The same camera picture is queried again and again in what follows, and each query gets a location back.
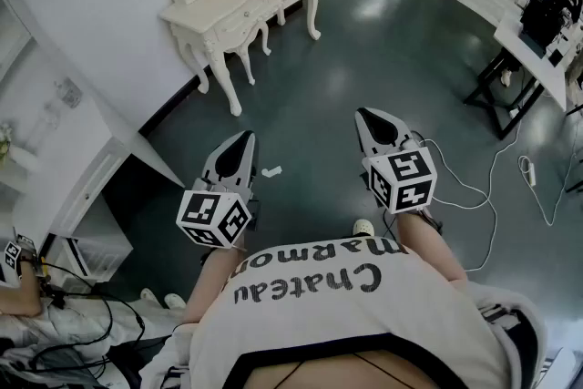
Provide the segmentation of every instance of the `glossy floor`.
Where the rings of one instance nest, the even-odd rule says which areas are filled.
[[[251,46],[254,87],[240,61],[229,62],[243,106],[240,118],[230,114],[224,93],[211,80],[208,95],[194,92],[149,138],[191,186],[221,141],[244,129],[256,132],[260,169],[281,166],[282,174],[256,178],[261,215],[258,232],[248,236],[251,251],[337,238],[361,217],[385,232],[381,212],[359,178],[361,153],[353,123],[358,107],[380,108],[403,119],[438,142],[463,181],[487,189],[495,151],[515,136],[499,141],[485,112],[462,104],[498,49],[490,24],[455,0],[320,0],[316,25],[322,37],[314,42],[305,16],[302,9],[284,27],[270,30],[269,58],[259,41]],[[514,76],[510,91],[499,88],[500,97],[516,93],[521,78]],[[551,348],[583,350],[583,198],[564,196],[549,228],[517,165],[522,154],[535,162],[537,193],[550,216],[579,120],[579,115],[564,119],[547,97],[527,115],[518,142],[498,158],[493,174],[498,228],[491,259],[470,277],[524,293],[547,320]],[[578,148],[582,144],[583,128]],[[480,202],[482,197],[460,187],[431,150],[439,173],[436,196],[464,205]],[[177,292],[188,298],[204,249],[174,225],[182,193],[151,170],[132,167],[128,164],[107,188],[135,247],[109,287],[136,295],[148,286],[159,296]],[[583,170],[576,167],[570,179],[581,178]],[[445,223],[444,237],[463,265],[479,265],[493,227],[492,211],[436,202],[431,210]]]

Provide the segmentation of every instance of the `shoe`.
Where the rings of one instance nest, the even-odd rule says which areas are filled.
[[[186,308],[186,302],[182,300],[182,297],[176,293],[169,293],[164,297],[164,303],[171,310],[184,310]]]
[[[354,223],[353,236],[362,234],[368,235],[369,237],[374,237],[374,227],[369,220],[359,219]]]
[[[510,70],[504,70],[502,72],[502,76],[500,77],[500,81],[505,87],[510,86],[510,77],[512,76],[512,72]]]
[[[162,305],[156,298],[156,295],[154,295],[154,292],[151,291],[150,289],[143,289],[142,292],[139,293],[139,298],[141,298],[142,300],[146,300],[148,302],[154,302],[157,306],[162,308]]]

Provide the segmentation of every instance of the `curved table leg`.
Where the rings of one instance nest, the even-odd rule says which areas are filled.
[[[245,73],[247,73],[247,79],[249,80],[250,85],[255,84],[255,78],[253,78],[253,74],[251,73],[251,61],[249,60],[249,53],[247,52],[247,45],[240,47],[237,51],[237,54],[240,57],[240,61],[243,63],[245,67]]]
[[[277,24],[279,26],[285,25],[285,14],[283,13],[283,7],[277,10]]]
[[[320,31],[316,29],[314,21],[316,19],[316,10],[318,9],[318,0],[308,0],[308,32],[314,41],[320,39]]]
[[[192,46],[187,44],[186,41],[179,39],[179,52],[180,56],[190,67],[192,72],[199,77],[200,80],[199,91],[202,94],[207,94],[209,92],[209,78],[207,77],[207,74],[204,72],[204,68],[200,66],[199,61],[194,55],[194,50],[192,49]]]
[[[271,53],[271,49],[267,47],[267,36],[270,29],[267,27],[267,23],[263,22],[259,25],[261,30],[261,46],[263,47],[263,53],[268,56]]]
[[[223,91],[227,95],[227,99],[230,104],[230,113],[235,117],[238,117],[242,111],[242,108],[237,98],[237,93],[230,81],[230,73],[227,65],[225,64],[225,56],[222,51],[214,51],[207,49],[207,58],[209,60],[210,68],[212,73],[217,78],[217,81],[222,87]]]

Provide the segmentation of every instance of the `black hair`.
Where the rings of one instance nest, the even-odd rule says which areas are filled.
[[[5,337],[0,337],[0,355],[2,355],[6,350],[14,348],[15,344]]]

